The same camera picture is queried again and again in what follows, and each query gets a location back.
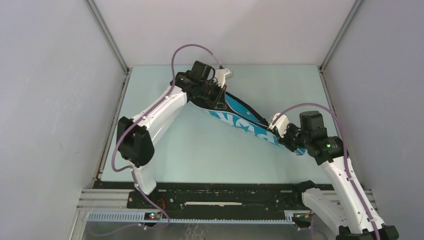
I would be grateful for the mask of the blue racket bag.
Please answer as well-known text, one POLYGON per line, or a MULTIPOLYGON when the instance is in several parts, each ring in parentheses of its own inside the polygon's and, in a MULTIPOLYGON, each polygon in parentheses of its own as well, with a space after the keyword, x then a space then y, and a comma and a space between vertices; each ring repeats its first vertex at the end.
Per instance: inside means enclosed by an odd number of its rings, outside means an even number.
POLYGON ((226 92, 225 103, 222 108, 211 108, 206 101, 201 98, 194 98, 191 102, 198 108, 206 111, 209 115, 262 139, 271 144, 283 147, 278 141, 278 137, 269 129, 269 122, 263 118, 250 105, 226 92))

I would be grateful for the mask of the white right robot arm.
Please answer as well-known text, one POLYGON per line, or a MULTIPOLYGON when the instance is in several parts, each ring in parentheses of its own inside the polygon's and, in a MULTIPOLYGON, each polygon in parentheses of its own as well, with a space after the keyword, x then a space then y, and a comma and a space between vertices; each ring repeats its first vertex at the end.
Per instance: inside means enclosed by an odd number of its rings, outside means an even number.
POLYGON ((300 190, 291 194, 291 204, 297 209, 311 209, 338 240, 397 240, 400 235, 396 227, 384 222, 361 187, 344 142, 338 136, 328 136, 322 114, 305 111, 299 118, 300 126, 296 126, 286 115, 277 113, 269 127, 290 151, 304 149, 314 158, 341 205, 328 200, 312 181, 297 185, 300 190))

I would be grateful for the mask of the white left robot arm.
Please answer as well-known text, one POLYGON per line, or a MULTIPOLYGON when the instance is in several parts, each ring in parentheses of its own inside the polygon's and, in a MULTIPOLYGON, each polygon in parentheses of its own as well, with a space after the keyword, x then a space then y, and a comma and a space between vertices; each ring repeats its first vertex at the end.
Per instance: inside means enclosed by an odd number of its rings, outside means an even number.
POLYGON ((207 110, 226 105, 226 81, 233 72, 224 67, 195 61, 192 69, 178 72, 164 94, 149 108, 134 117, 121 117, 117 124, 116 146, 121 157, 129 162, 136 188, 141 192, 138 201, 145 208, 158 202, 153 164, 155 145, 179 115, 184 105, 193 102, 207 110))

